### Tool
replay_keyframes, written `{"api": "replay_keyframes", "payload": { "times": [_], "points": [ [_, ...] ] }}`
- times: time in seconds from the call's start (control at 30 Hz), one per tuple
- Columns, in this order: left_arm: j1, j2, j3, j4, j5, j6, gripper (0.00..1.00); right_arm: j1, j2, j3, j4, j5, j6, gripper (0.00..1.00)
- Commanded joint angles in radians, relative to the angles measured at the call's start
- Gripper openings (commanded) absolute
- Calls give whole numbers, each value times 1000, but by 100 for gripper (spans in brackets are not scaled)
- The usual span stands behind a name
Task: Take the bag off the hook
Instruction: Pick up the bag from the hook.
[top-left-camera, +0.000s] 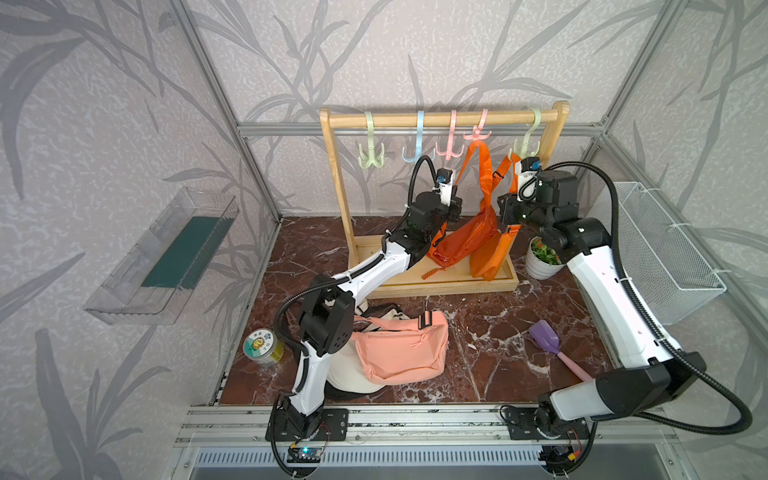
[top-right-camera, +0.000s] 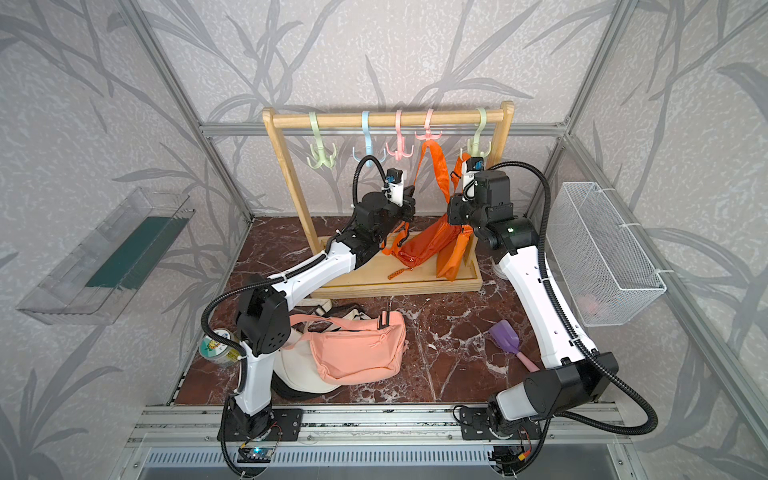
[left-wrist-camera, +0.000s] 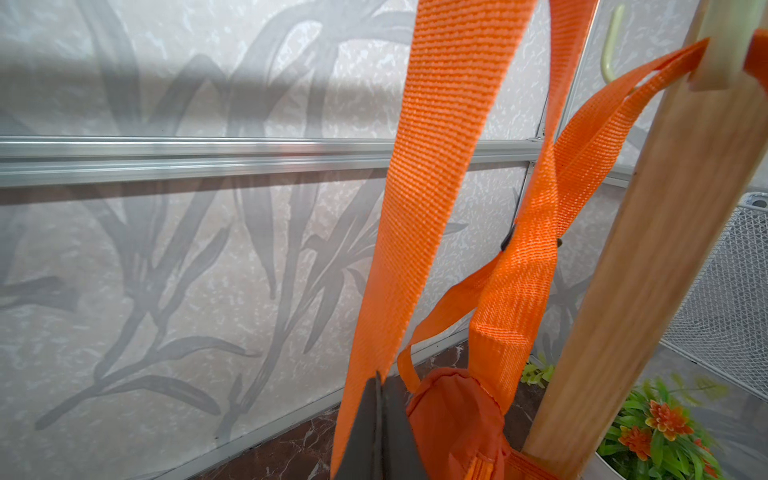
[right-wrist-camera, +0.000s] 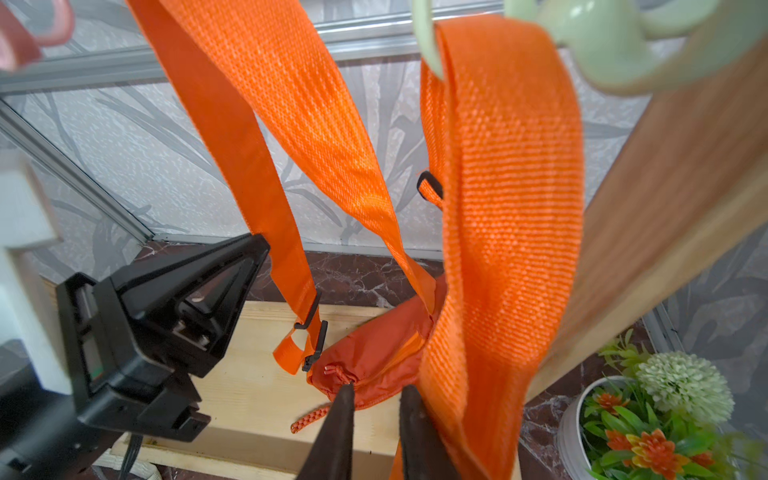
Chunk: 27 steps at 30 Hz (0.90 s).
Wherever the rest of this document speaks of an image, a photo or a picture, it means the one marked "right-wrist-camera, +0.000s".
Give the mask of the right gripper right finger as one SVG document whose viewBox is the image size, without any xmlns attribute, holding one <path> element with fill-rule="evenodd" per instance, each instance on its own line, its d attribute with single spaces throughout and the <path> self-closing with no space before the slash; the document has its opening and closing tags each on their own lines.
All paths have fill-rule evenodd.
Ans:
<svg viewBox="0 0 768 480">
<path fill-rule="evenodd" d="M 399 410 L 405 480 L 458 480 L 459 473 L 414 385 L 402 390 Z"/>
</svg>

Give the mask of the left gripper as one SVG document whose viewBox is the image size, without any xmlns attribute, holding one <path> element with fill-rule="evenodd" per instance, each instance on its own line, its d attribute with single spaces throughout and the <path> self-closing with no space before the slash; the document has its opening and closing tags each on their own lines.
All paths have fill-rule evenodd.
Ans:
<svg viewBox="0 0 768 480">
<path fill-rule="evenodd" d="M 245 234 L 60 284 L 73 391 L 44 389 L 20 343 L 2 346 L 2 478 L 71 478 L 125 433 L 195 440 L 210 418 L 192 378 L 223 359 L 269 252 Z"/>
</svg>

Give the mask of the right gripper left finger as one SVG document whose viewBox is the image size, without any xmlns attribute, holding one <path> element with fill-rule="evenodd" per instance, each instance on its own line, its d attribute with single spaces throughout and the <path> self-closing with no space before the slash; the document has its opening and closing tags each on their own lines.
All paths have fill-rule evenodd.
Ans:
<svg viewBox="0 0 768 480">
<path fill-rule="evenodd" d="M 350 480 L 355 391 L 344 385 L 335 397 L 297 480 Z"/>
</svg>

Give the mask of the light orange sling bag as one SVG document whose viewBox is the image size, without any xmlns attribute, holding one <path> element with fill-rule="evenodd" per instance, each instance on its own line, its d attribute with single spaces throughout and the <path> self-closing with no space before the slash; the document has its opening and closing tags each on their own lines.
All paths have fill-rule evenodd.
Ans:
<svg viewBox="0 0 768 480">
<path fill-rule="evenodd" d="M 443 188 L 447 295 L 418 387 L 464 479 L 508 479 L 529 385 L 571 294 L 584 218 L 582 119 L 541 27 L 440 22 L 442 79 L 422 74 Z"/>
</svg>

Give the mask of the dark orange sling bag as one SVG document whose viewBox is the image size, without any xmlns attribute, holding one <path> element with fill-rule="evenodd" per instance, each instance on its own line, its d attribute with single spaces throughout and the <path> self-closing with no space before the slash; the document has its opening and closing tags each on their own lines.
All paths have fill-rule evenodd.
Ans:
<svg viewBox="0 0 768 480">
<path fill-rule="evenodd" d="M 273 356 L 329 399 L 357 409 L 415 382 L 445 283 L 405 251 L 376 153 L 344 79 L 297 1 L 133 1 L 130 10 L 228 184 L 249 230 L 270 246 L 271 277 L 303 342 Z M 345 213 L 378 236 L 414 290 L 333 345 L 320 294 L 265 141 L 271 134 Z"/>
</svg>

